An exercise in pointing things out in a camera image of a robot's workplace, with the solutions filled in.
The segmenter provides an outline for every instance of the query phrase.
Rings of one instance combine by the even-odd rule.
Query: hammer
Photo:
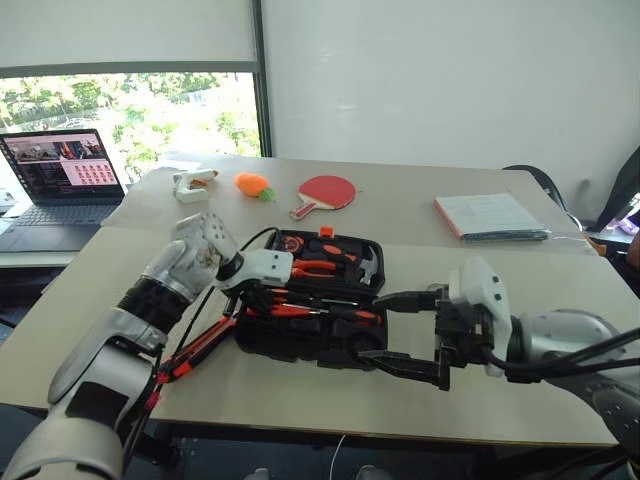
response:
[[[365,260],[364,258],[360,262],[360,268],[364,272],[360,282],[365,285],[371,284],[371,277],[378,271],[378,256],[373,248],[369,247],[369,253],[371,254],[371,260]]]

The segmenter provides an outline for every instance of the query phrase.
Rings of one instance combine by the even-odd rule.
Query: paddle handle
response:
[[[311,202],[306,200],[302,205],[300,205],[295,210],[291,210],[289,215],[294,220],[301,220],[306,217],[309,213],[311,213],[318,206],[316,202]]]

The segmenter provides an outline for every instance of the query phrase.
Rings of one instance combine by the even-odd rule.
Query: laptop screen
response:
[[[124,196],[96,130],[2,134],[0,151],[36,204]]]

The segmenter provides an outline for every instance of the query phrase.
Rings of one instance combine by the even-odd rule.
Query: laptop keyboard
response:
[[[13,225],[98,225],[116,205],[64,205],[31,207]]]

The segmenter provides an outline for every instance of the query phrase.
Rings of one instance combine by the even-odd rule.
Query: tool kit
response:
[[[386,313],[371,305],[384,284],[380,245],[323,227],[320,233],[280,231],[266,248],[294,255],[291,279],[285,288],[263,287],[243,298],[235,332],[240,348],[371,370],[357,352],[387,347]]]

